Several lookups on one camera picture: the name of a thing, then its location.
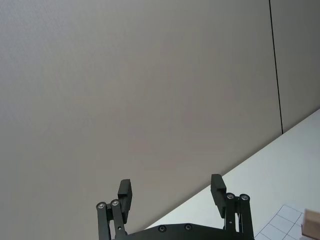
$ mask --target grid paper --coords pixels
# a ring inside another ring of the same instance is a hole
[[[292,206],[283,205],[274,217],[255,236],[255,240],[313,240],[302,236],[304,213]]]

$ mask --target screw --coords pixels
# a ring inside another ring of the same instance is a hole
[[[164,233],[165,231],[167,231],[167,227],[164,225],[159,226],[159,232],[160,233]]]
[[[112,202],[112,205],[113,206],[117,206],[119,204],[119,201],[118,200],[114,200],[113,202]]]
[[[192,229],[192,226],[190,224],[186,224],[184,226],[184,229],[187,230],[187,231],[190,231]]]
[[[241,199],[242,199],[242,200],[248,200],[249,197],[248,197],[247,195],[242,195],[242,196],[241,196]]]

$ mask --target white surface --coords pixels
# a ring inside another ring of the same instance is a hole
[[[319,169],[320,110],[225,174],[223,180],[228,192],[250,195],[253,230],[258,233],[285,203],[320,211]],[[285,209],[282,214],[295,218]],[[150,227],[186,222],[222,228],[210,186]]]
[[[312,238],[302,236],[303,217],[302,208],[296,209],[283,205],[255,236],[255,240],[312,240]]]

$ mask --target wooden block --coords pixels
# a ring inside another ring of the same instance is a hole
[[[320,213],[305,210],[302,224],[302,235],[320,240]]]

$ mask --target black metal bracket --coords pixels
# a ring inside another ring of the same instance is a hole
[[[99,202],[96,205],[98,216],[99,240],[111,240],[110,221],[114,221],[115,238],[127,235],[125,224],[128,220],[132,201],[132,188],[130,179],[120,182],[118,199],[111,203]]]
[[[223,229],[182,223],[160,225],[128,235],[125,224],[131,207],[132,188],[130,180],[124,179],[119,186],[118,199],[108,204],[99,202],[96,205],[99,240],[112,240],[111,220],[114,221],[117,240],[254,240],[250,197],[247,194],[235,196],[227,192],[226,185],[219,174],[211,176],[211,194],[221,218],[224,219]]]

